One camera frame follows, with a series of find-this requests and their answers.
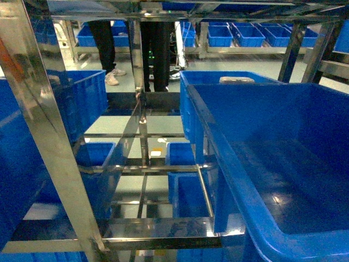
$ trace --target blue plastic crate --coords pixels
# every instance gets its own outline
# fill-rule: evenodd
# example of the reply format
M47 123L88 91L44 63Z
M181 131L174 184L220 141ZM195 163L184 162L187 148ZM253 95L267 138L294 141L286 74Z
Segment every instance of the blue plastic crate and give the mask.
M290 41L291 32L283 27L267 27L264 35L273 47L286 47Z
M105 90L105 71L84 70L67 71L68 77L73 80L74 102L81 117L84 133L108 108Z
M203 129L195 155L211 146L258 253L347 261L349 95L315 84L210 88L188 87Z
M172 142L167 146L166 164L193 165L189 143ZM169 173L169 194L173 194L173 217L207 217L208 211L197 173ZM227 261L222 248L180 249L177 261Z
M84 252L0 254L0 262L88 262Z
M189 103L187 87L189 85L210 84L216 88L219 79L224 76L246 77L253 79L256 83L280 83L276 80L244 71L182 71L180 73L180 115L182 117L185 138L189 141L194 139L195 128L194 119L192 118L192 108Z
M80 146L76 161L79 165L106 167L116 164L122 158L122 148L115 143L87 143ZM81 173L85 189L90 200L92 210L99 219L110 216L110 201L115 193L120 173L109 175L106 172L99 175ZM59 203L60 199L51 180L41 190L40 201Z
M233 40L233 35L227 26L209 26L208 44L215 47L229 47Z
M192 155L190 144L185 142L168 143L165 163L166 165L194 165L195 160ZM169 202L173 204L173 189L175 184L178 183L178 181L176 181L178 180L177 177L180 175L192 176L193 174L195 175L195 173L168 172L167 174L169 176Z
M318 34L316 32L307 28L305 30L302 47L314 47L317 37Z
M113 26L111 28L114 46L129 46L129 37L125 26Z
M248 26L233 26L236 29L235 39L242 47L261 47L265 36L256 27Z
M96 42L93 39L92 33L88 26L84 26L77 34L77 41L80 46L96 46Z
M0 78L0 250L35 202L47 171L18 103Z
M349 53L349 20L344 22L343 28L338 36L334 51Z
M290 32L292 31L293 24L285 23L282 26L285 27ZM318 34L316 32L307 28L304 33L302 47L314 47L317 37L318 37Z
M184 29L182 30L182 38L185 47L195 46L195 31Z

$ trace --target metal shelf frame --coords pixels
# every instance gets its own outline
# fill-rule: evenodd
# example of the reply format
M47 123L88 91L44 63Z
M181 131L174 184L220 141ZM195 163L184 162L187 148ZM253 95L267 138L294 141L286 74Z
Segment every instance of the metal shelf frame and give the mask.
M93 1L71 1L84 5ZM97 12L49 12L47 1L6 0L0 2L0 65L5 73L13 93L25 116L26 122L40 151L44 163L50 173L69 220L61 221L23 221L18 227L11 241L8 242L3 253L22 252L63 252L84 251L90 262L117 261L117 250L139 249L178 249L178 248L208 248L220 247L220 237L215 234L213 219L211 218L181 218L181 219L144 219L141 218L142 207L146 203L144 192L147 176L156 171L197 170L201 173L202 166L152 166L148 154L147 132L147 101L151 94L145 94L142 48L141 21L181 21L206 22L209 20L229 20L238 22L292 22L293 27L290 45L285 50L279 80L288 82L296 57L303 39L303 28L306 25L322 23L320 37L314 47L313 56L303 77L303 82L318 82L322 72L319 70L324 57L331 54L335 39L339 34L343 20L347 17L343 13L348 0L244 0L240 1L209 1L182 0L183 3L196 3L190 12L163 11L158 8L157 0L128 2L126 0L95 1L111 11ZM268 4L272 7L254 13L212 12L219 4ZM48 70L59 72L66 76L65 67L59 46L49 49L38 45L33 28L32 19L80 20L89 18L115 20L125 18L130 29L130 53L135 79L136 106L126 125L119 143L124 147L124 157L127 159L132 141L136 136L141 138L142 165L125 166L121 162L118 166L108 168L115 174L124 172L143 176L142 194L140 196L139 213L136 219L112 219L97 221L92 212L86 190L84 188L80 170L76 163L72 145L70 144L55 100L55 91L64 86L53 87L50 84ZM16 30L16 41L11 37ZM202 35L207 35L207 26L203 26ZM207 44L201 39L202 50ZM164 104L171 99L172 94L163 95ZM207 193L206 204L210 207ZM233 233L227 232L237 244L242 243L245 232L242 218L236 218L236 228ZM193 225L200 230L188 232Z

